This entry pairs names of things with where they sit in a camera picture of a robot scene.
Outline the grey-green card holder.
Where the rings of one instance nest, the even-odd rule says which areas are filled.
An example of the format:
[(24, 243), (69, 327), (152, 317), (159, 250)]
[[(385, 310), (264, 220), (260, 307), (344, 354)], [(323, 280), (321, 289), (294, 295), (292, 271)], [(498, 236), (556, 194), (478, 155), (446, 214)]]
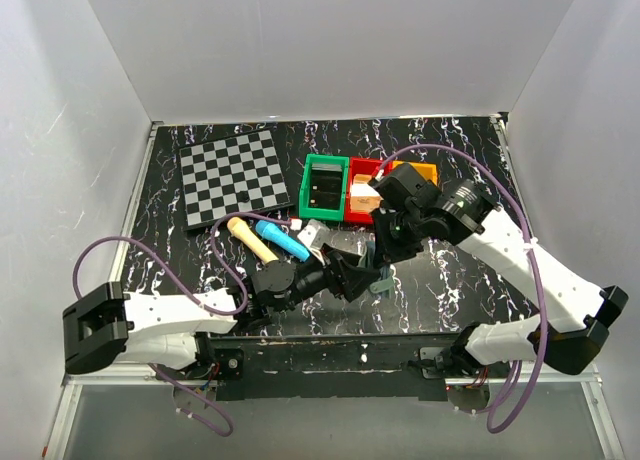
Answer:
[[(361, 268), (372, 269), (375, 253), (375, 242), (367, 240), (365, 242), (364, 253), (361, 255), (358, 266)], [(387, 294), (394, 289), (394, 279), (391, 268), (385, 265), (379, 269), (379, 277), (368, 286), (368, 292), (372, 295)]]

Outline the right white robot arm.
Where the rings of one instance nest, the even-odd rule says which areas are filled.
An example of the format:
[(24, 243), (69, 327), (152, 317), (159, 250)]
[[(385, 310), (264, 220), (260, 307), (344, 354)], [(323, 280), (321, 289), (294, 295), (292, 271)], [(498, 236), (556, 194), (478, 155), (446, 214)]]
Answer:
[(471, 378), (494, 363), (541, 356), (549, 367), (578, 375), (600, 353), (629, 300), (623, 289), (583, 279), (524, 239), (509, 214), (471, 180), (440, 189), (401, 163), (389, 173), (376, 171), (369, 184), (381, 197), (371, 214), (375, 263), (411, 259), (426, 239), (444, 241), (491, 267), (539, 310), (525, 320), (466, 327), (442, 354), (444, 368)]

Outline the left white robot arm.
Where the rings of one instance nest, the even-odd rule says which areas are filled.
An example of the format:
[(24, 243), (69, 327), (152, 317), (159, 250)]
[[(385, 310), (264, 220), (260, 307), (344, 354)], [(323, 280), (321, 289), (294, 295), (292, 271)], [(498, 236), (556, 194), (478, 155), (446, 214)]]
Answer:
[(106, 282), (63, 312), (65, 371), (83, 375), (114, 363), (152, 363), (200, 380), (213, 366), (204, 336), (256, 328), (265, 309), (292, 309), (323, 290), (353, 301), (380, 277), (364, 258), (337, 249), (327, 249), (324, 260), (271, 261), (245, 279), (244, 309), (242, 290), (231, 287), (188, 297), (126, 292), (119, 282)]

